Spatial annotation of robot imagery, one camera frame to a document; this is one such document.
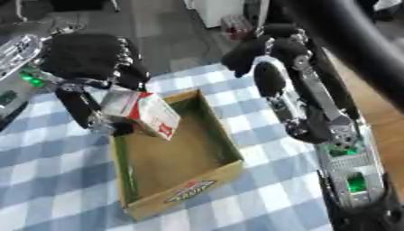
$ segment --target blue checkered tablecloth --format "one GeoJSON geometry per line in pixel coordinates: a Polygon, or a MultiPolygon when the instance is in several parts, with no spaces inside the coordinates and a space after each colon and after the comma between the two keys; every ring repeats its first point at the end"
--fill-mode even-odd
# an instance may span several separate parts
{"type": "Polygon", "coordinates": [[[108,138],[81,129],[52,94],[0,133],[0,230],[332,230],[311,145],[287,137],[252,77],[221,65],[154,78],[163,96],[200,88],[245,159],[240,179],[143,221],[121,209],[108,138]]]}

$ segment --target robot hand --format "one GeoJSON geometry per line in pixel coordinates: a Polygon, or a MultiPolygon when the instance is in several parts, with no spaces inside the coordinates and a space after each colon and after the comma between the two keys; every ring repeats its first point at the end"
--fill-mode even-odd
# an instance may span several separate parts
{"type": "Polygon", "coordinates": [[[42,88],[55,91],[83,128],[109,134],[132,131],[132,125],[109,121],[85,91],[113,85],[145,90],[150,75],[130,41],[107,34],[24,35],[1,46],[0,54],[0,131],[42,88]]]}

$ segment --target open cardboard box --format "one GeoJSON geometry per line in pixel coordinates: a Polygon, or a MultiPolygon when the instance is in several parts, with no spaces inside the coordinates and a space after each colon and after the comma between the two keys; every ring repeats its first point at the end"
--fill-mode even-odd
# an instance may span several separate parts
{"type": "Polygon", "coordinates": [[[199,90],[165,100],[181,115],[171,141],[129,134],[111,142],[121,205],[138,220],[234,180],[243,169],[241,154],[199,90]]]}

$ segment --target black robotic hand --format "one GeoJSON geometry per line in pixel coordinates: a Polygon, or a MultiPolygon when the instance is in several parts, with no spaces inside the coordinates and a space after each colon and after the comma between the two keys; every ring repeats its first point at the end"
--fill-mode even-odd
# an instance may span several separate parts
{"type": "Polygon", "coordinates": [[[250,72],[256,57],[265,54],[265,43],[270,38],[289,38],[299,33],[298,27],[290,23],[275,23],[262,28],[262,34],[249,32],[240,44],[222,58],[222,64],[234,71],[237,78],[250,72]]]}
{"type": "Polygon", "coordinates": [[[110,88],[112,83],[136,90],[149,80],[136,47],[109,34],[62,34],[45,52],[41,69],[67,83],[110,88]]]}
{"type": "Polygon", "coordinates": [[[146,90],[150,76],[134,44],[108,34],[72,33],[55,36],[47,47],[40,68],[62,79],[55,94],[76,122],[98,132],[131,133],[131,124],[109,121],[84,87],[146,90]]]}

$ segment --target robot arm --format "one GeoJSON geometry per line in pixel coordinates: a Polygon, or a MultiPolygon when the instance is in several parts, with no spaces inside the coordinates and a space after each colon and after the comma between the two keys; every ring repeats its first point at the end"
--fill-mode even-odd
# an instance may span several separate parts
{"type": "Polygon", "coordinates": [[[335,230],[403,230],[404,210],[381,165],[370,127],[321,47],[303,31],[289,31],[293,33],[265,32],[261,39],[243,41],[223,63],[240,75],[253,67],[261,96],[288,135],[314,144],[335,230]]]}
{"type": "Polygon", "coordinates": [[[145,90],[149,73],[136,47],[106,34],[24,35],[0,47],[0,129],[10,124],[38,91],[55,92],[83,128],[113,135],[132,132],[111,120],[86,87],[145,90]]]}

